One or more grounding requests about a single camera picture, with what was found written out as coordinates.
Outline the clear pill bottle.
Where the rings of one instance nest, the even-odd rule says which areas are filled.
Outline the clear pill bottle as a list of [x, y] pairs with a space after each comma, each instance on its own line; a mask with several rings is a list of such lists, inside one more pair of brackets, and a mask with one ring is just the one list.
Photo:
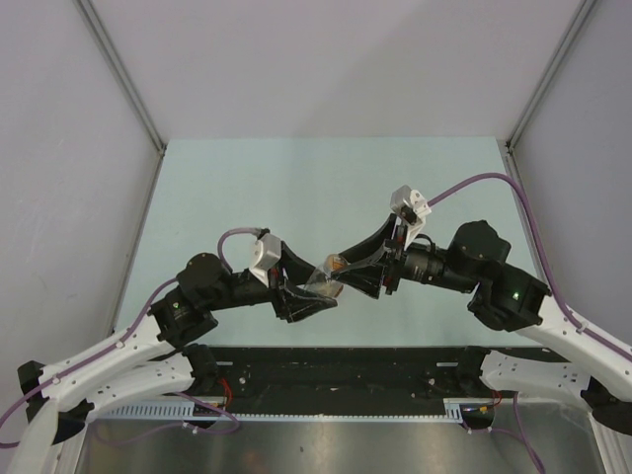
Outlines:
[[325, 261], [316, 268], [312, 277], [304, 284], [303, 288], [307, 291], [336, 299], [342, 293], [344, 285], [332, 279], [332, 273], [328, 273], [324, 268]]

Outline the white bottle cap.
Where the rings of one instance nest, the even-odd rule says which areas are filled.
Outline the white bottle cap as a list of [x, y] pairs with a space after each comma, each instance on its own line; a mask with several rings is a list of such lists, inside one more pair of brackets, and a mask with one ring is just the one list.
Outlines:
[[348, 264], [347, 260], [341, 255], [331, 254], [326, 258], [324, 268], [328, 273], [333, 273], [343, 269]]

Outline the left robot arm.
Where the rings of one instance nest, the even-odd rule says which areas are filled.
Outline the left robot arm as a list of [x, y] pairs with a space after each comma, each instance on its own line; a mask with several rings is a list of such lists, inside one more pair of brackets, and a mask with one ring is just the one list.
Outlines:
[[130, 402], [211, 392], [220, 370], [198, 339], [217, 327], [217, 311], [269, 304], [279, 319], [295, 323], [336, 307], [334, 297], [309, 287], [315, 267], [284, 242], [266, 235], [253, 253], [240, 273], [223, 256], [197, 254], [152, 293], [129, 327], [60, 362], [22, 364], [18, 377], [28, 421], [51, 409], [51, 441], [61, 443]]

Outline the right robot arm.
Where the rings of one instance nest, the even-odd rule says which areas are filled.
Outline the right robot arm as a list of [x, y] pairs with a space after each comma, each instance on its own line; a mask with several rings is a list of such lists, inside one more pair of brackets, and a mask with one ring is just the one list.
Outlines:
[[410, 238], [391, 215], [369, 238], [343, 252], [332, 278], [372, 298], [403, 280], [471, 295], [467, 309], [494, 331], [516, 333], [562, 357], [560, 362], [512, 358], [474, 349], [455, 371], [467, 396], [485, 389], [551, 398], [588, 411], [600, 424], [631, 433], [631, 348], [575, 315], [545, 282], [508, 263], [508, 241], [484, 220], [461, 225], [449, 246]]

